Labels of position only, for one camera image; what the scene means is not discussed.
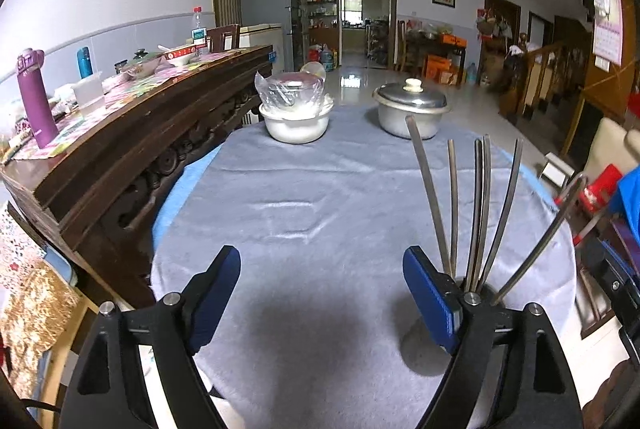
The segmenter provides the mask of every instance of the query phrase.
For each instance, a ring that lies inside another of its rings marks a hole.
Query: bolt
[[[98,308],[98,311],[102,315],[109,315],[111,312],[115,310],[115,308],[116,308],[116,305],[113,304],[113,301],[105,301],[100,305],[100,308]]]
[[[162,298],[162,302],[167,306],[173,306],[174,304],[178,304],[180,301],[180,294],[177,292],[169,292]]]
[[[527,305],[527,309],[533,314],[533,315],[542,315],[543,313],[545,313],[544,309],[542,308],[542,306],[540,306],[538,303],[529,303]]]
[[[465,294],[465,303],[471,306],[477,306],[482,302],[480,296],[476,292],[467,292]]]

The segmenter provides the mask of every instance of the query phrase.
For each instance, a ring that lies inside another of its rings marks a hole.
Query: wooden pillar
[[[584,89],[580,93],[579,105],[575,108],[572,125],[562,146],[566,155],[574,140],[585,102],[598,108],[606,117],[623,122],[629,93],[634,80],[636,61],[636,8],[634,0],[622,0],[623,45],[622,65],[610,64],[609,72],[596,68],[595,56],[591,53],[587,61]]]

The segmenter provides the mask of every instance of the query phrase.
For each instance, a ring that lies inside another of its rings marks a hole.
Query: gray refrigerator
[[[264,23],[282,25],[284,69],[287,72],[300,70],[304,64],[308,38],[303,26],[301,0],[240,0],[242,26]]]

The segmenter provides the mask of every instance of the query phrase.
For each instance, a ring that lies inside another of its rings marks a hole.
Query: round table
[[[449,138],[458,159],[461,277],[476,135],[445,118],[424,142],[447,237]],[[492,158],[485,254],[511,166],[495,146]],[[554,215],[521,174],[489,285],[506,282]],[[402,359],[401,341],[420,318],[402,254],[420,245],[441,264],[409,140],[385,133],[376,109],[359,106],[335,108],[325,135],[302,146],[275,141],[263,124],[234,132],[162,239],[152,269],[156,296],[182,290],[225,244],[241,254],[240,278],[196,363],[248,429],[417,425],[442,370],[418,374]],[[536,301],[559,331],[574,297],[574,249],[564,224],[505,304],[521,309]],[[490,402],[479,402],[474,418],[486,416]]]

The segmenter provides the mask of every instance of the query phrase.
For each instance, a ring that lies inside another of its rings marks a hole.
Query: red and white bowl
[[[174,66],[185,66],[195,57],[196,47],[192,44],[179,46],[164,53],[164,58]]]

